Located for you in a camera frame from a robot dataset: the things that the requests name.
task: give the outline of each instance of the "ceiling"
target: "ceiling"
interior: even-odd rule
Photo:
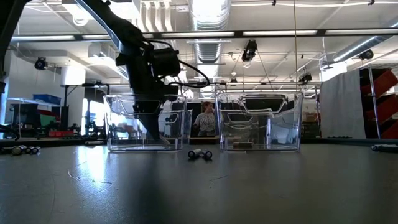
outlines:
[[[104,29],[94,20],[90,20],[83,27],[75,26],[72,16],[68,12],[61,12],[58,15],[53,12],[40,11],[65,11],[61,5],[50,3],[60,2],[48,0],[49,6],[36,5],[26,7],[19,21],[19,28],[15,34],[36,35],[36,34],[104,34]],[[232,0],[231,13],[228,22],[228,30],[271,30],[271,29],[294,29],[294,8],[281,6],[278,3],[293,3],[292,1],[278,0],[276,6],[236,6],[244,2],[263,3],[271,1],[235,1]],[[356,3],[366,1],[321,1],[321,0],[296,0],[296,4],[341,4],[343,2]],[[186,0],[172,0],[172,6],[178,6],[179,10],[173,9],[171,23],[174,31],[190,30],[189,12],[180,11],[181,7],[187,5]],[[393,19],[398,11],[398,4],[374,4],[372,6],[360,5],[349,7],[330,8],[308,8],[296,7],[296,28],[297,29],[326,29],[326,28],[376,28],[385,27],[385,23]],[[224,44],[222,63],[220,66],[220,80],[228,81],[231,72],[236,72],[238,81],[259,82],[266,81],[265,74],[269,75],[273,82],[281,82],[295,79],[296,68],[308,64],[306,69],[311,72],[314,80],[318,80],[318,60],[322,53],[327,52],[333,55],[334,52],[342,50],[361,37],[325,37],[325,48],[323,38],[297,38],[297,57],[295,52],[294,38],[266,38],[256,39],[260,56],[255,57],[249,68],[243,68],[240,60],[242,48],[245,47],[248,39],[231,39],[230,43]],[[180,50],[180,58],[189,63],[193,60],[193,45],[186,40],[176,40]],[[34,51],[38,50],[66,50],[72,56],[79,58],[82,64],[90,67],[88,77],[100,78],[104,82],[121,82],[120,76],[112,69],[95,65],[92,59],[88,58],[89,42],[57,42],[57,43],[23,43],[19,44],[21,52],[26,57],[33,57]],[[398,46],[398,37],[393,37],[372,48],[374,57],[379,57]],[[57,66],[65,66],[68,61],[53,59]],[[398,63],[398,54],[390,54],[378,63]],[[347,64],[360,63],[358,60],[348,60]],[[193,70],[188,70],[187,78],[196,76]]]

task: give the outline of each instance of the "woman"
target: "woman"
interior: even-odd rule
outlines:
[[[213,104],[204,102],[205,112],[199,114],[193,127],[199,128],[198,137],[215,136],[216,119],[213,112]]]

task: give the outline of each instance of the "gray table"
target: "gray table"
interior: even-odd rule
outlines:
[[[0,223],[398,223],[398,155],[57,147],[0,156]]]

